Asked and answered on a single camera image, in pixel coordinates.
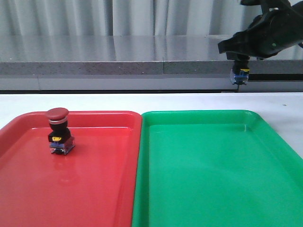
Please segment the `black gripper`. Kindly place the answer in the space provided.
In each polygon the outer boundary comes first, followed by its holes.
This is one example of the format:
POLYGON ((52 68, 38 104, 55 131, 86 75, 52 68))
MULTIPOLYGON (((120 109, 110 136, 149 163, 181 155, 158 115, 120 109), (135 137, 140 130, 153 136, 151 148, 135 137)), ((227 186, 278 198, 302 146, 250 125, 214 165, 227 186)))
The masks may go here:
POLYGON ((219 53, 226 53, 228 60, 264 59, 294 45, 303 46, 302 1, 292 5, 288 0, 247 0, 246 5, 260 5, 262 14, 246 32, 218 43, 219 53))

